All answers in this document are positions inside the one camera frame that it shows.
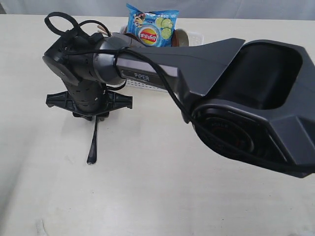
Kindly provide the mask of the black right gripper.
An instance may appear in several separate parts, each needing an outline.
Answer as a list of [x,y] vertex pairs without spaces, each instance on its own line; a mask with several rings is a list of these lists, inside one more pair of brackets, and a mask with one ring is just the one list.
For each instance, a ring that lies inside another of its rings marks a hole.
[[48,94],[46,105],[72,112],[75,118],[92,120],[93,117],[104,120],[111,111],[121,108],[132,109],[133,98],[117,93],[126,86],[123,82],[111,87],[100,82],[80,82],[77,86],[65,83],[66,91]]

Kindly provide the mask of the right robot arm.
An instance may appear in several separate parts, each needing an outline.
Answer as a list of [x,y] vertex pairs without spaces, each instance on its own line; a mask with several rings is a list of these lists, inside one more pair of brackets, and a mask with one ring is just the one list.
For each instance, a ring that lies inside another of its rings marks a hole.
[[304,178],[315,172],[315,65],[304,47],[229,38],[192,47],[140,47],[67,33],[43,55],[66,91],[46,104],[104,119],[132,108],[127,80],[166,90],[216,153]]

